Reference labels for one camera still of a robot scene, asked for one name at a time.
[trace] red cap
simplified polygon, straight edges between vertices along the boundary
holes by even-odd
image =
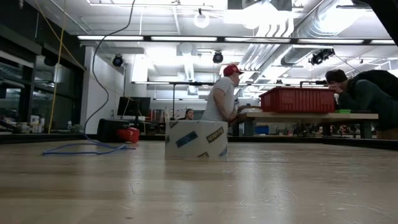
[[[241,72],[239,70],[239,68],[234,64],[228,65],[226,68],[224,68],[224,76],[225,77],[228,77],[228,76],[234,74],[235,72],[238,72],[239,74],[243,74],[243,72]]]

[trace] floor board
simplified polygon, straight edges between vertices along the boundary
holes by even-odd
[[[398,223],[395,151],[232,143],[226,161],[165,160],[162,142],[140,142],[40,155],[65,143],[0,146],[0,223]]]

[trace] red container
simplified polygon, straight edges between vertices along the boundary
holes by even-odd
[[[260,95],[264,112],[333,113],[333,90],[318,88],[275,87]]]

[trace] computer monitor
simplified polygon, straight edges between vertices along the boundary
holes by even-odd
[[[118,116],[148,116],[150,97],[125,97],[119,100]]]

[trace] green object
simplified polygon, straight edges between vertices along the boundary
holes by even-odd
[[[335,113],[351,113],[351,110],[336,110]]]

